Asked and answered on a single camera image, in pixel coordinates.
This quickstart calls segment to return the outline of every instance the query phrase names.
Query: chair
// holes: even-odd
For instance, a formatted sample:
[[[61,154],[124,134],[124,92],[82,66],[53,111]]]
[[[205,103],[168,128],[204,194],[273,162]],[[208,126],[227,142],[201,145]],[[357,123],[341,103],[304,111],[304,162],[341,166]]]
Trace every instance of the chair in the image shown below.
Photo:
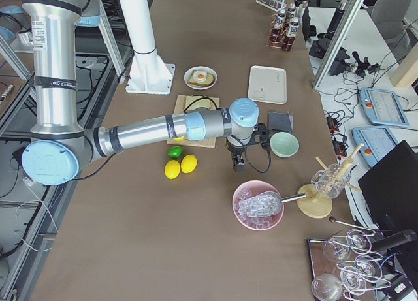
[[[374,5],[372,20],[389,48],[409,45],[403,19],[410,4],[411,0],[377,0]]]

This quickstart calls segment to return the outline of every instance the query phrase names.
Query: blue joint cap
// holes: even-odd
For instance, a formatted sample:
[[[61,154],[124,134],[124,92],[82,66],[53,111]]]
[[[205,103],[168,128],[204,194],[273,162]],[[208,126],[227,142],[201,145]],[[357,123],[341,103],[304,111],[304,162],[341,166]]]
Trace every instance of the blue joint cap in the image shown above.
[[[206,126],[204,125],[203,117],[198,112],[193,112],[185,115],[185,126],[187,131],[187,139],[189,140],[203,140],[206,136]]]
[[[0,26],[0,37],[2,37],[7,43],[10,43],[16,38],[16,35],[7,28]]]
[[[24,10],[16,5],[9,5],[0,8],[0,12],[3,14],[23,14]]]
[[[229,107],[229,113],[241,127],[254,127],[259,120],[259,107],[246,97],[235,100]]]
[[[97,27],[100,25],[100,15],[81,17],[76,25],[78,27]]]
[[[76,155],[59,142],[38,140],[22,154],[26,173],[43,185],[61,185],[73,179],[80,170]]]

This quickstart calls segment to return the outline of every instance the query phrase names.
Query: pink bowl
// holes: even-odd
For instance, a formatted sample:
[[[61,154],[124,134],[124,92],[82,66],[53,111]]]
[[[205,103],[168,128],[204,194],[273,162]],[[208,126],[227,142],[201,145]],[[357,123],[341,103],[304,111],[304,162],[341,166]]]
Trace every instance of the pink bowl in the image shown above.
[[[248,217],[245,220],[243,220],[240,217],[238,213],[238,203],[241,200],[245,200],[250,197],[255,197],[256,195],[259,195],[260,193],[263,193],[266,191],[273,191],[280,195],[279,191],[277,191],[275,187],[273,187],[269,183],[262,182],[261,180],[250,180],[248,182],[244,182],[242,185],[236,188],[234,195],[233,195],[233,211],[237,220],[241,224],[243,224],[245,227],[252,229],[252,230],[258,230],[258,231],[267,230],[267,229],[273,228],[281,221],[281,218],[283,217],[283,213],[285,211],[284,204],[282,204],[280,212],[278,212],[276,215],[271,216],[272,221],[269,223],[269,226],[267,227],[263,226],[260,228],[256,228],[255,224],[252,223]]]

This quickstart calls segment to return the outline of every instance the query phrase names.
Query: fried egg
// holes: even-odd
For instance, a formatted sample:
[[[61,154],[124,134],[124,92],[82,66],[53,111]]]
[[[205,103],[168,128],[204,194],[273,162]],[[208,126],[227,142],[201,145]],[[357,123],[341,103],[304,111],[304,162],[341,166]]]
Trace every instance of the fried egg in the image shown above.
[[[196,82],[204,82],[208,73],[206,71],[195,71],[193,73],[193,80]]]

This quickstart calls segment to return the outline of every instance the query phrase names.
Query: green bowl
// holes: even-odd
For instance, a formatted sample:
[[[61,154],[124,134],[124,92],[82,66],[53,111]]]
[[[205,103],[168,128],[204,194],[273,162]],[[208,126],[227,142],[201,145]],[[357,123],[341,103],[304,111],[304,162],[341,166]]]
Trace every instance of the green bowl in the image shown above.
[[[299,142],[290,133],[275,133],[270,139],[270,147],[277,156],[290,157],[299,150]]]

